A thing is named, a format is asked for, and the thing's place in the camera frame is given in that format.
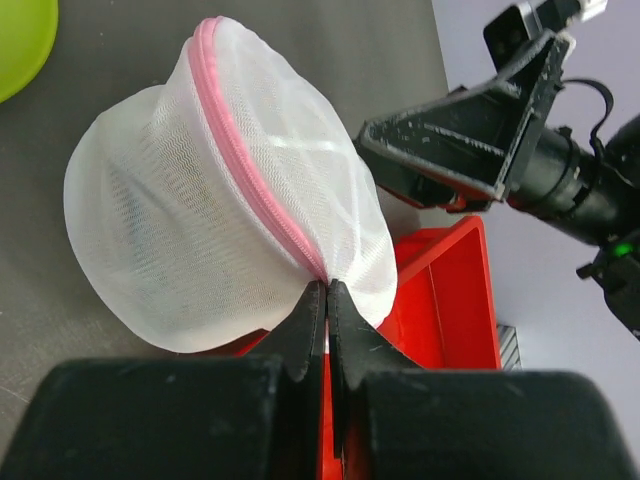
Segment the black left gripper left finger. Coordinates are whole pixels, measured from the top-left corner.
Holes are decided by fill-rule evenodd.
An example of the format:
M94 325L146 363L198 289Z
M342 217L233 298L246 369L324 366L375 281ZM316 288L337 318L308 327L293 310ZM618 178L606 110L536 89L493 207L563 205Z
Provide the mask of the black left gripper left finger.
M39 385L5 479L315 479L325 287L242 356L82 359Z

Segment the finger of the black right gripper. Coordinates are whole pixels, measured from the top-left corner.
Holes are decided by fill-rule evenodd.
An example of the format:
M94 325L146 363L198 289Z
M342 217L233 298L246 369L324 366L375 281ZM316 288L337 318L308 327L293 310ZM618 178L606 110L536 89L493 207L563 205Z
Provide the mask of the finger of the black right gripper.
M488 210L488 202L464 197L449 186L415 173L375 172L377 186L396 199L420 210L440 208L448 213Z

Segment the white mesh laundry bag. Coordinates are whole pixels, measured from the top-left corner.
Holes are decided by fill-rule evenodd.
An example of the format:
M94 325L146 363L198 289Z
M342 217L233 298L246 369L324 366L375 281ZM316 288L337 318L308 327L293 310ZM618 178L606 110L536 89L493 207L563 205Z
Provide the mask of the white mesh laundry bag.
M231 18L203 20L166 83L95 119L63 204L97 295L165 350L273 329L316 280L343 282L373 326L394 303L391 235L341 119Z

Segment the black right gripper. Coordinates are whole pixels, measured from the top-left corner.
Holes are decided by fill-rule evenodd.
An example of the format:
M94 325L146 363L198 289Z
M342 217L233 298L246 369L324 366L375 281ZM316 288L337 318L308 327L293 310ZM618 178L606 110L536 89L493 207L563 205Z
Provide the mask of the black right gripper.
M597 122L589 151L567 126L544 129L570 46L565 29L605 8L603 1L510 5L483 30L500 70L494 78L369 120L354 145L373 177L420 174L473 200L502 201L510 193L510 207L597 247L576 273L599 285L608 309L637 336L639 120L608 143Z

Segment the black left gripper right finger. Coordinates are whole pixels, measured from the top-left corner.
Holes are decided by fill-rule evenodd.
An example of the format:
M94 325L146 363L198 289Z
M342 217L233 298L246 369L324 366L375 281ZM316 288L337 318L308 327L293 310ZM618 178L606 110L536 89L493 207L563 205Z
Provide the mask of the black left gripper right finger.
M635 479L605 398L563 371L431 370L327 293L333 452L347 479Z

